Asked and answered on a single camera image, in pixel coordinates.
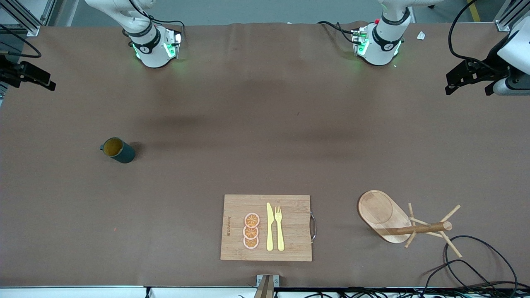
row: knife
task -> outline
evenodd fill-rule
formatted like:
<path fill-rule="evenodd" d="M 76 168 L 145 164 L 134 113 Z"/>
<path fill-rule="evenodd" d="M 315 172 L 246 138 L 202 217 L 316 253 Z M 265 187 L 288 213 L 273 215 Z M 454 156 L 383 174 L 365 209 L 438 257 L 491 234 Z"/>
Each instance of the knife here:
<path fill-rule="evenodd" d="M 272 223 L 274 222 L 274 213 L 270 203 L 267 203 L 267 250 L 272 251 L 274 244 L 272 244 Z"/>

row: fork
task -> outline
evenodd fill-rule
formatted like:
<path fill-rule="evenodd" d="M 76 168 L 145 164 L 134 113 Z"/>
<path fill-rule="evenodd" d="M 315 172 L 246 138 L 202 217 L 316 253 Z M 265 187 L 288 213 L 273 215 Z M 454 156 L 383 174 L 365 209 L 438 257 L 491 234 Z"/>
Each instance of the fork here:
<path fill-rule="evenodd" d="M 285 250 L 285 244 L 284 244 L 284 234 L 281 231 L 281 207 L 280 206 L 274 207 L 274 219 L 276 219 L 276 222 L 278 223 L 278 250 L 283 251 Z"/>

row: wooden mug tree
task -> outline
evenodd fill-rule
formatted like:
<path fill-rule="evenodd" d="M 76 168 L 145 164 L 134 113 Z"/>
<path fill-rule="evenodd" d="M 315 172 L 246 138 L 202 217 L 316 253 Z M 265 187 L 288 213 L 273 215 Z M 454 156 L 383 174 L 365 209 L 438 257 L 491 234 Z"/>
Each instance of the wooden mug tree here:
<path fill-rule="evenodd" d="M 363 221 L 390 243 L 406 241 L 405 247 L 408 248 L 414 237 L 418 233 L 423 233 L 443 238 L 455 254 L 462 258 L 458 249 L 445 234 L 445 231 L 453 228 L 447 220 L 460 209 L 460 205 L 456 205 L 441 221 L 427 223 L 414 217 L 411 203 L 409 203 L 410 216 L 408 216 L 387 194 L 380 190 L 370 190 L 361 196 L 357 208 Z"/>

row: wooden peg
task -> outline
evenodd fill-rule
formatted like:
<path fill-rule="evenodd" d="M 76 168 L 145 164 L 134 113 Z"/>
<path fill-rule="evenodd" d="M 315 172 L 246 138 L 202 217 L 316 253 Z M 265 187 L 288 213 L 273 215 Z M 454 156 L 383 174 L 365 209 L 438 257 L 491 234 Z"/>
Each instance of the wooden peg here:
<path fill-rule="evenodd" d="M 417 223 L 422 224 L 422 225 L 424 225 L 424 226 L 428 226 L 428 227 L 431 227 L 431 226 L 432 226 L 430 223 L 426 223 L 426 222 L 423 222 L 423 221 L 421 221 L 421 220 L 417 220 L 416 218 L 414 218 L 414 217 L 412 217 L 412 216 L 409 217 L 409 219 L 410 219 L 410 221 L 412 221 L 412 222 L 417 222 Z"/>
<path fill-rule="evenodd" d="M 412 203 L 409 203 L 409 216 L 414 218 L 414 212 L 412 211 Z"/>
<path fill-rule="evenodd" d="M 431 235 L 431 236 L 434 236 L 434 237 L 438 237 L 438 238 L 444 238 L 442 235 L 438 234 L 438 233 L 430 233 L 430 232 L 427 232 L 427 233 L 424 233 L 424 234 L 427 234 L 427 235 Z"/>
<path fill-rule="evenodd" d="M 448 237 L 443 231 L 440 231 L 440 234 L 441 234 L 442 237 L 445 239 L 445 241 L 447 242 L 447 244 L 449 244 L 449 246 L 453 249 L 453 251 L 455 252 L 455 254 L 456 254 L 459 258 L 462 258 L 462 255 L 461 255 L 460 252 L 456 249 L 456 246 L 451 242 L 451 239 L 449 239 L 449 237 Z"/>
<path fill-rule="evenodd" d="M 451 217 L 453 214 L 455 214 L 455 212 L 460 209 L 460 205 L 456 205 L 456 207 L 453 208 L 453 210 L 451 210 L 451 212 L 447 213 L 447 215 L 441 219 L 441 222 L 444 222 L 446 220 L 449 219 L 449 217 Z"/>
<path fill-rule="evenodd" d="M 409 203 L 409 215 L 410 217 L 414 217 L 414 212 L 412 211 L 412 203 Z M 405 248 L 409 248 L 409 245 L 412 243 L 412 240 L 414 240 L 414 237 L 416 237 L 417 232 L 412 232 L 412 235 L 410 235 L 409 239 L 407 240 L 407 243 L 405 244 Z"/>
<path fill-rule="evenodd" d="M 416 234 L 417 234 L 416 231 L 412 232 L 412 235 L 410 235 L 409 239 L 407 240 L 407 243 L 405 244 L 405 248 L 409 248 L 409 245 L 412 242 L 412 240 L 414 240 L 414 237 L 416 237 Z"/>
<path fill-rule="evenodd" d="M 453 225 L 450 222 L 434 223 L 431 226 L 417 225 L 417 226 L 407 226 L 407 227 L 398 227 L 394 229 L 387 229 L 390 235 L 406 235 L 416 233 L 426 233 L 426 232 L 440 232 L 440 231 L 450 231 L 453 228 Z"/>

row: black cable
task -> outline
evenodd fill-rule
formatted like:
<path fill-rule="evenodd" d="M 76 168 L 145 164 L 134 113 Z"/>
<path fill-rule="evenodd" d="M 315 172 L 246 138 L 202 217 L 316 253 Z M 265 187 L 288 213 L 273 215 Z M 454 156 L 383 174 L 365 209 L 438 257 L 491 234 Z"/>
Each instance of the black cable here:
<path fill-rule="evenodd" d="M 337 292 L 339 294 L 339 298 L 351 298 L 350 296 L 346 295 L 345 292 Z"/>
<path fill-rule="evenodd" d="M 346 40 L 348 40 L 349 42 L 355 44 L 355 45 L 360 45 L 361 43 L 359 41 L 353 41 L 353 36 L 351 37 L 352 40 L 350 40 L 347 36 L 346 36 L 346 33 L 344 33 L 344 30 L 341 28 L 339 22 L 337 22 L 337 27 L 339 27 L 339 30 L 340 30 L 340 33 L 342 33 L 342 36 L 344 36 L 344 38 L 346 38 Z"/>
<path fill-rule="evenodd" d="M 351 30 L 345 30 L 343 29 L 341 26 L 340 26 L 340 23 L 337 22 L 335 25 L 333 25 L 332 23 L 328 22 L 328 21 L 320 21 L 318 22 L 317 24 L 325 24 L 325 25 L 329 25 L 330 27 L 332 27 L 333 29 L 337 30 L 337 31 L 340 31 L 340 33 L 342 33 L 342 36 L 344 36 L 344 38 L 346 38 L 346 40 L 348 40 L 349 42 L 351 43 L 354 43 L 356 45 L 360 45 L 361 43 L 359 41 L 353 41 L 351 39 L 349 39 L 347 36 L 346 36 L 346 33 L 348 34 L 351 34 Z"/>
<path fill-rule="evenodd" d="M 356 292 L 356 294 L 354 294 L 353 296 L 349 298 L 361 298 L 364 295 L 367 295 L 370 298 L 382 298 L 382 297 L 388 298 L 388 296 L 385 293 L 379 291 L 379 289 L 376 289 L 376 288 L 350 287 L 346 289 L 345 292 Z"/>
<path fill-rule="evenodd" d="M 309 296 L 305 296 L 304 298 L 311 298 L 311 297 L 316 297 L 316 296 L 320 296 L 321 298 L 324 298 L 324 297 L 327 297 L 327 298 L 333 298 L 331 297 L 330 295 L 327 295 L 327 294 L 324 294 L 322 292 L 318 292 L 316 294 L 312 294 L 312 295 L 309 295 Z"/>
<path fill-rule="evenodd" d="M 136 4 L 134 4 L 133 0 L 129 0 L 129 2 L 131 3 L 131 5 L 134 7 L 134 9 L 136 9 L 136 11 L 145 16 L 146 18 L 150 19 L 151 21 L 153 22 L 158 22 L 158 23 L 166 23 L 166 24 L 170 24 L 170 23 L 180 23 L 182 24 L 182 28 L 184 29 L 185 25 L 182 21 L 179 21 L 179 20 L 175 20 L 175 21 L 162 21 L 162 20 L 158 20 L 158 19 L 155 19 L 152 15 L 149 15 L 147 14 L 146 12 L 142 12 L 137 6 Z"/>
<path fill-rule="evenodd" d="M 456 15 L 455 17 L 455 20 L 453 21 L 453 23 L 451 24 L 451 28 L 449 29 L 449 35 L 448 35 L 448 43 L 449 43 L 449 51 L 451 52 L 451 54 L 453 54 L 453 56 L 457 57 L 457 58 L 460 58 L 460 59 L 469 59 L 475 63 L 478 63 L 486 68 L 488 68 L 489 70 L 495 72 L 495 73 L 499 73 L 500 71 L 494 69 L 493 67 L 489 66 L 488 64 L 476 59 L 476 58 L 473 58 L 473 57 L 468 57 L 468 56 L 463 56 L 463 55 L 460 55 L 460 54 L 457 54 L 455 52 L 455 50 L 453 49 L 453 30 L 455 29 L 455 26 L 456 26 L 456 23 L 458 22 L 458 19 L 460 19 L 460 17 L 462 16 L 462 14 L 471 6 L 473 5 L 475 2 L 477 2 L 478 0 L 471 0 L 468 2 L 468 4 L 466 6 L 464 6 L 464 8 Z"/>
<path fill-rule="evenodd" d="M 28 55 L 28 54 L 22 54 L 22 53 L 14 53 L 14 52 L 7 52 L 8 55 L 11 55 L 11 56 L 19 56 L 19 57 L 26 57 L 26 58 L 40 58 L 42 57 L 42 54 L 41 52 L 35 47 L 33 46 L 31 43 L 27 42 L 25 39 L 23 39 L 22 37 L 18 36 L 18 34 L 16 34 L 15 32 L 9 30 L 8 28 L 6 28 L 4 25 L 0 24 L 0 28 L 4 29 L 5 31 L 9 32 L 11 35 L 15 36 L 16 38 L 22 40 L 22 42 L 24 42 L 26 45 L 30 46 L 37 54 L 36 55 Z"/>
<path fill-rule="evenodd" d="M 511 264 L 508 262 L 508 260 L 497 249 L 495 249 L 493 246 L 491 246 L 490 244 L 488 244 L 487 242 L 485 242 L 483 240 L 480 240 L 480 239 L 478 239 L 476 237 L 468 236 L 468 235 L 455 236 L 455 237 L 451 238 L 451 241 L 453 241 L 455 239 L 458 239 L 458 238 L 473 239 L 473 240 L 478 241 L 481 244 L 487 246 L 489 249 L 493 250 L 506 263 L 506 265 L 508 266 L 508 268 L 510 269 L 511 273 L 514 276 L 514 281 L 513 282 L 504 282 L 504 281 L 503 282 L 489 282 L 489 281 L 486 280 L 486 278 L 484 278 L 484 276 L 482 276 L 468 262 L 466 262 L 464 260 L 460 260 L 460 259 L 449 261 L 449 257 L 447 255 L 447 249 L 448 249 L 449 245 L 446 244 L 444 246 L 445 263 L 443 265 L 441 265 L 440 267 L 438 267 L 436 270 L 434 270 L 429 275 L 429 277 L 427 278 L 427 282 L 425 283 L 425 287 L 423 288 L 423 291 L 420 293 L 420 297 L 423 298 L 424 295 L 429 290 L 428 286 L 429 286 L 431 278 L 436 273 L 438 273 L 440 270 L 444 269 L 445 267 L 447 267 L 449 269 L 449 271 L 451 272 L 453 277 L 463 286 L 461 288 L 448 289 L 448 291 L 454 291 L 459 296 L 461 295 L 461 293 L 458 292 L 458 290 L 466 290 L 468 293 L 472 292 L 474 294 L 477 294 L 477 295 L 480 295 L 480 296 L 483 296 L 483 297 L 488 297 L 488 298 L 513 298 L 513 297 L 517 297 L 518 296 L 518 295 L 516 295 L 516 293 L 517 293 L 517 288 L 518 288 L 519 285 L 523 285 L 523 286 L 527 287 L 527 285 L 524 285 L 524 284 L 521 284 L 521 283 L 518 282 L 517 274 L 515 273 L 514 268 L 511 266 Z M 451 267 L 451 264 L 456 263 L 456 262 L 461 262 L 461 263 L 465 264 L 466 266 L 468 266 L 468 268 L 471 269 L 475 274 L 477 274 L 477 276 L 479 276 L 481 278 L 481 280 L 484 281 L 484 283 L 479 285 L 479 286 L 476 286 L 476 285 L 475 286 L 468 286 L 468 285 L 464 284 L 463 281 L 455 274 L 455 272 L 453 271 L 453 269 Z M 496 289 L 494 287 L 495 285 L 499 285 L 499 284 L 513 284 L 514 288 L 512 289 L 511 293 L 509 295 L 507 295 L 507 294 L 502 293 L 501 291 L 499 291 L 498 289 Z"/>
<path fill-rule="evenodd" d="M 351 34 L 351 31 L 347 31 L 347 30 L 344 30 L 344 29 L 342 29 L 342 28 L 339 29 L 339 27 L 337 27 L 336 25 L 334 25 L 334 24 L 332 24 L 332 23 L 330 23 L 330 22 L 328 22 L 328 21 L 320 21 L 320 22 L 318 22 L 317 24 L 325 24 L 325 25 L 328 25 L 328 26 L 330 26 L 331 28 L 333 28 L 333 29 L 335 29 L 335 30 L 338 30 L 338 31 L 342 31 L 342 32 L 344 32 L 344 33 L 350 33 L 350 34 Z"/>
<path fill-rule="evenodd" d="M 151 294 L 151 287 L 145 288 L 145 298 L 149 298 L 149 295 Z"/>
<path fill-rule="evenodd" d="M 15 47 L 13 47 L 13 46 L 10 46 L 10 45 L 6 44 L 6 43 L 3 42 L 3 41 L 0 41 L 0 43 L 3 44 L 3 45 L 5 45 L 5 46 L 8 46 L 8 47 L 14 49 L 15 51 L 17 51 L 17 52 L 19 52 L 19 53 L 21 52 L 19 49 L 15 48 Z"/>

